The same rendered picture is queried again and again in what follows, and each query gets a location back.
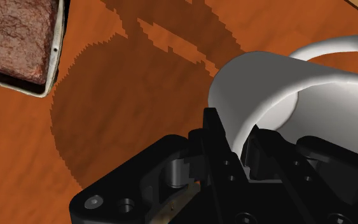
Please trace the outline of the brown block in white tray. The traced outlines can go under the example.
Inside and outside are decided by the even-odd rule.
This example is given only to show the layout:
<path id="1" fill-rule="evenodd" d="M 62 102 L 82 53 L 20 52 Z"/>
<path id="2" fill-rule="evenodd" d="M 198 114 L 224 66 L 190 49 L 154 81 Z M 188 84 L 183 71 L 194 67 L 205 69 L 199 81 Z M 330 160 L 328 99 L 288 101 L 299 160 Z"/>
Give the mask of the brown block in white tray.
<path id="1" fill-rule="evenodd" d="M 71 0 L 0 0 L 0 87 L 43 98 L 57 80 Z"/>

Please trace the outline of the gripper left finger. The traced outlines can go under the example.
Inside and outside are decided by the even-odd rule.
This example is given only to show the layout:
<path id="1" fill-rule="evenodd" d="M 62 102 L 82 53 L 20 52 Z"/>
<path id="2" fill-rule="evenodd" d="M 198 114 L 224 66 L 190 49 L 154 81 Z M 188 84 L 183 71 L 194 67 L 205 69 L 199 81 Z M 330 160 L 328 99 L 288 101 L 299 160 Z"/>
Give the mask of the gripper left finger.
<path id="1" fill-rule="evenodd" d="M 149 224 L 189 185 L 201 191 L 172 224 L 237 224 L 244 171 L 214 108 L 187 137 L 167 135 L 75 195 L 72 224 Z"/>

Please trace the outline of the white mug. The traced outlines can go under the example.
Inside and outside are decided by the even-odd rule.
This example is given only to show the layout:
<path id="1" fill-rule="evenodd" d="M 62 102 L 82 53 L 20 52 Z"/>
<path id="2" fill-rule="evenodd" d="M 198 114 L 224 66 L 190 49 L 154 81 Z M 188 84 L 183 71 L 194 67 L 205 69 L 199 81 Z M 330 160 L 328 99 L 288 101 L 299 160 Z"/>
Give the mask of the white mug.
<path id="1" fill-rule="evenodd" d="M 209 89 L 233 152 L 241 154 L 253 126 L 287 141 L 317 136 L 358 153 L 358 74 L 312 59 L 358 52 L 358 35 L 309 44 L 289 56 L 249 52 L 225 64 Z"/>

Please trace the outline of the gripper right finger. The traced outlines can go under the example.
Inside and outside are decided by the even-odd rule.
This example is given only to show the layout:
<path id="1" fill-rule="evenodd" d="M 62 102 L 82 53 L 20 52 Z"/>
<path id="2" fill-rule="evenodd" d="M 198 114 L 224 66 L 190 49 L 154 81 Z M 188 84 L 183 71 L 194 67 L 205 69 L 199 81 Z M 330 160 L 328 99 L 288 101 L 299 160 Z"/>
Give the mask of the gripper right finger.
<path id="1" fill-rule="evenodd" d="M 258 127 L 244 151 L 252 224 L 358 224 L 358 153 L 314 136 L 293 144 Z"/>

